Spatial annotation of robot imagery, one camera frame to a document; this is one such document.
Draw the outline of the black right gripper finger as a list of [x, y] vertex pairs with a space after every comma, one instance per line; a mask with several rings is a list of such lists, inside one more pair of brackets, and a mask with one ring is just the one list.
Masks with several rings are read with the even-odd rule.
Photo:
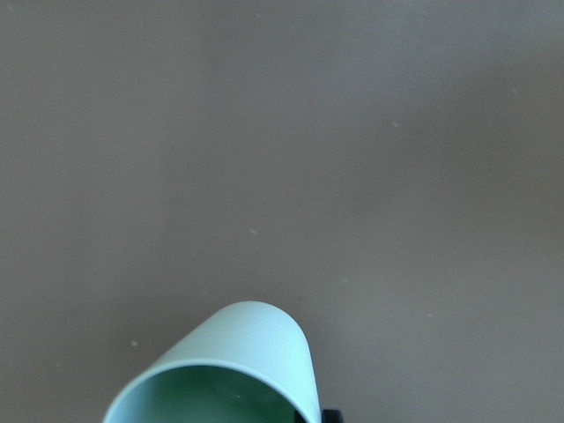
[[343, 423], [343, 414], [338, 409], [323, 409], [322, 423]]

